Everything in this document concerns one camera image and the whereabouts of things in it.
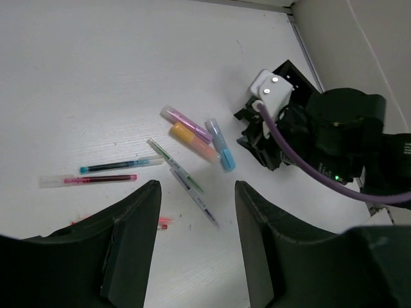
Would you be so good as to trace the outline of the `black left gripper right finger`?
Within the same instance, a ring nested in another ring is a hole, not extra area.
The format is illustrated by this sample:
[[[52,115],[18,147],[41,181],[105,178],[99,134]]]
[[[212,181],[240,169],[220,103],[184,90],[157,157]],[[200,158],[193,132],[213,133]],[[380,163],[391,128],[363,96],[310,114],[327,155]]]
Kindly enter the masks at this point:
[[[244,181],[235,184],[235,206],[252,307],[410,306],[410,227],[334,234]]]

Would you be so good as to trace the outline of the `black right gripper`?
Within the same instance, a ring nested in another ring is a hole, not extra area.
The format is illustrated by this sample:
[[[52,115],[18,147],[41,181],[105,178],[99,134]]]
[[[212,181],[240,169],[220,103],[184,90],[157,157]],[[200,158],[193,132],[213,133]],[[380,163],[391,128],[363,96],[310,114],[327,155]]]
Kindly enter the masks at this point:
[[[343,185],[375,166],[386,100],[338,88],[293,95],[274,121],[291,148],[312,168]]]

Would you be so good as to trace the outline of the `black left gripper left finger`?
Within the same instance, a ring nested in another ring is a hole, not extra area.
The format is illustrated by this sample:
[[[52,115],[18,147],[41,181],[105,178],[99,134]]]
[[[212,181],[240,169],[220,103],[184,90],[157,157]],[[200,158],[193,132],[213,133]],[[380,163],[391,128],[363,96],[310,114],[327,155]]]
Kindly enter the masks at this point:
[[[1,237],[2,307],[142,307],[161,184],[46,237]]]

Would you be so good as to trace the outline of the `blue highlighter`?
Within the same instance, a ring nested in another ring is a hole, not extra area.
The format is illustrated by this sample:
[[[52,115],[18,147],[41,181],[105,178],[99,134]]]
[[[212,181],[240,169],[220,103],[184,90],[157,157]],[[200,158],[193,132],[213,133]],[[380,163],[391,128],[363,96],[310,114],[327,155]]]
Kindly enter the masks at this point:
[[[236,168],[236,163],[216,119],[208,119],[205,126],[213,136],[214,148],[221,156],[220,162],[223,170],[225,172],[233,171]]]

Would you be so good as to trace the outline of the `orange highlighter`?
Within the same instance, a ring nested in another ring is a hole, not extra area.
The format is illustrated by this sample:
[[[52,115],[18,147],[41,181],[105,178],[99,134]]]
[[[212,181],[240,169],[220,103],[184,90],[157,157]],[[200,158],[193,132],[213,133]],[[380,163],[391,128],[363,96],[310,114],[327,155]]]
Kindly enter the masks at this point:
[[[220,154],[216,150],[197,137],[192,131],[188,130],[183,124],[174,124],[170,132],[204,159],[210,162],[217,162],[221,159]]]

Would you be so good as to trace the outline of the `purple pink highlighter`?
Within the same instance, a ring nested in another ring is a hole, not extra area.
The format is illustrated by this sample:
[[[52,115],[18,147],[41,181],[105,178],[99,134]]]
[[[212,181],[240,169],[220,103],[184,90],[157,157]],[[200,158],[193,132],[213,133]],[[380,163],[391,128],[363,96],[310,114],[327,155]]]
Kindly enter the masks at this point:
[[[166,105],[161,110],[160,115],[173,124],[183,124],[188,130],[193,132],[197,137],[202,139],[207,144],[211,144],[211,142],[213,141],[213,136],[205,128],[202,128],[199,124],[196,124],[196,122],[192,121],[177,109],[169,105]]]

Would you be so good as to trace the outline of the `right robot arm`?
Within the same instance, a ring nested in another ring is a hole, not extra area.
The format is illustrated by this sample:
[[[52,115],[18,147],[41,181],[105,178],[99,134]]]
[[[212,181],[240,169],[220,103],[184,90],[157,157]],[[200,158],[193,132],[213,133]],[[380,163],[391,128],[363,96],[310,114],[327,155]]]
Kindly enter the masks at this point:
[[[256,98],[236,113],[248,122],[238,143],[262,166],[300,167],[330,189],[359,201],[410,208],[410,135],[383,131],[386,101],[339,88],[293,92],[271,123]]]

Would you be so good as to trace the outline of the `black desk organizer box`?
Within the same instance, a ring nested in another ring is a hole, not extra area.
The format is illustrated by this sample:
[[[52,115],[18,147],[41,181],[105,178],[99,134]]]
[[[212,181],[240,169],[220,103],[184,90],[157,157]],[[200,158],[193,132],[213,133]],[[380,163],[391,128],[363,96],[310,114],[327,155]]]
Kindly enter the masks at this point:
[[[320,93],[290,60],[272,72],[261,70],[250,84],[249,92],[250,99],[234,116],[250,123],[259,118],[260,103],[266,107],[272,119],[275,119],[280,109],[289,103],[305,107],[312,96]]]

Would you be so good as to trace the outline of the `red gel pen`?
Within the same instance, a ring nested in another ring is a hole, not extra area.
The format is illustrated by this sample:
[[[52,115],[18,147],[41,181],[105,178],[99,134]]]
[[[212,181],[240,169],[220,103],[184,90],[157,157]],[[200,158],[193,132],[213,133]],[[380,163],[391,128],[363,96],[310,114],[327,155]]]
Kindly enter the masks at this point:
[[[86,218],[88,218],[88,216],[84,216],[84,217],[78,218],[77,220],[72,221],[72,222],[71,222],[71,225],[75,225],[75,224],[77,224],[78,222],[80,222],[80,221],[82,221],[82,220],[85,220]],[[174,219],[166,218],[166,217],[160,217],[159,220],[158,220],[157,229],[158,229],[158,230],[167,230],[167,229],[168,229],[168,226],[171,225],[171,224],[173,224],[174,222],[175,222]]]

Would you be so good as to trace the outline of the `blue ink refill pen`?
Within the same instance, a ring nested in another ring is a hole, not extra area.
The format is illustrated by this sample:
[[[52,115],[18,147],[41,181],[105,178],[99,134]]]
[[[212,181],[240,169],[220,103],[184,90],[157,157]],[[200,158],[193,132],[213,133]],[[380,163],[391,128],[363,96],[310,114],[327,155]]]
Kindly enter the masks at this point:
[[[80,174],[97,173],[103,171],[112,171],[117,169],[127,169],[133,167],[156,166],[164,162],[160,155],[153,155],[150,157],[141,157],[137,160],[129,160],[122,162],[114,162],[109,164],[100,164],[93,166],[82,166],[79,168]]]

